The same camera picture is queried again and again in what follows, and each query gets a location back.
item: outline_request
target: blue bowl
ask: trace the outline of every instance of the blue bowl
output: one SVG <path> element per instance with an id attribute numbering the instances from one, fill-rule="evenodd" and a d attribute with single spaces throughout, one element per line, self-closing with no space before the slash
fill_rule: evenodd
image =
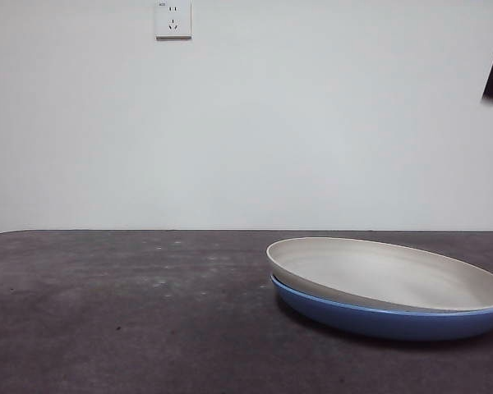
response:
<path id="1" fill-rule="evenodd" d="M 281 298 L 300 314 L 340 330 L 401 341 L 444 341 L 493 329 L 493 308 L 466 312 L 405 312 L 341 304 L 293 290 L 271 277 Z"/>

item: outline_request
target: white plate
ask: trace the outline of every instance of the white plate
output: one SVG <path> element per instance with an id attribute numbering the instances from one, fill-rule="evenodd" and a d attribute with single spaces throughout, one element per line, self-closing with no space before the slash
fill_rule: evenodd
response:
<path id="1" fill-rule="evenodd" d="M 294 238 L 267 249 L 274 275 L 311 296 L 372 308 L 493 308 L 493 274 L 439 254 L 345 238 Z"/>

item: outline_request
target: ceramic bowl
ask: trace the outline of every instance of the ceramic bowl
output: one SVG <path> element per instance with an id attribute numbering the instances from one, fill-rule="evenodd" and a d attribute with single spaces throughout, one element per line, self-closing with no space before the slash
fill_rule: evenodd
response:
<path id="1" fill-rule="evenodd" d="M 272 276 L 281 298 L 297 312 L 347 332 L 402 341 L 444 341 L 493 329 L 493 308 L 467 312 L 406 312 L 323 300 Z"/>
<path id="2" fill-rule="evenodd" d="M 273 274 L 310 296 L 370 308 L 493 308 L 493 274 L 439 254 L 345 238 L 294 238 L 267 249 Z"/>

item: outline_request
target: electrical outlet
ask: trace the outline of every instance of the electrical outlet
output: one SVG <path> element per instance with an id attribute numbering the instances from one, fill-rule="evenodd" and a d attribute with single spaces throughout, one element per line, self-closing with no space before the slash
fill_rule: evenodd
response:
<path id="1" fill-rule="evenodd" d="M 155 4 L 155 38 L 191 37 L 191 0 L 159 0 Z"/>

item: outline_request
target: table surface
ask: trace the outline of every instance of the table surface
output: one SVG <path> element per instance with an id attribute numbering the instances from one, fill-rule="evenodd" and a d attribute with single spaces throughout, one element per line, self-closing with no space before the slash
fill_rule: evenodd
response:
<path id="1" fill-rule="evenodd" d="M 412 343 L 287 307 L 270 243 L 341 236 L 493 272 L 493 232 L 18 231 L 0 234 L 0 393 L 493 393 L 493 332 Z"/>

